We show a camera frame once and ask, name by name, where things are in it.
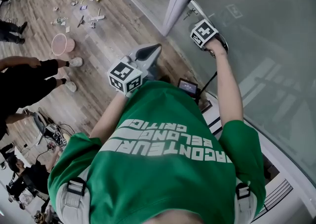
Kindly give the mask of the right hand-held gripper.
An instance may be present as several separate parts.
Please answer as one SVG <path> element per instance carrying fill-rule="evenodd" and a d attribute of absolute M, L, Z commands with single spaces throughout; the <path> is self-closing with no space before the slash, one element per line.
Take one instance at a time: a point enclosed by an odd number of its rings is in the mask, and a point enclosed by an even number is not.
<path fill-rule="evenodd" d="M 225 51 L 229 51 L 229 47 L 224 36 L 220 34 L 213 24 L 206 19 L 203 19 L 194 25 L 190 33 L 190 38 L 199 47 L 199 49 L 209 51 L 211 54 L 213 54 L 213 51 L 206 47 L 206 44 L 211 39 L 217 39 Z"/>

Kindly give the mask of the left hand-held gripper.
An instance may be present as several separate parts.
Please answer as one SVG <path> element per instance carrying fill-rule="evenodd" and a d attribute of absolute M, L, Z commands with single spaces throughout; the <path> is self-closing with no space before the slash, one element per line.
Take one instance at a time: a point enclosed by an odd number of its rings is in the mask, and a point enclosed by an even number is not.
<path fill-rule="evenodd" d="M 135 53 L 136 60 L 146 61 L 146 69 L 137 65 L 129 56 L 115 61 L 107 72 L 110 86 L 126 97 L 143 84 L 143 79 L 157 80 L 160 75 L 158 58 L 161 44 L 149 44 L 138 49 Z"/>

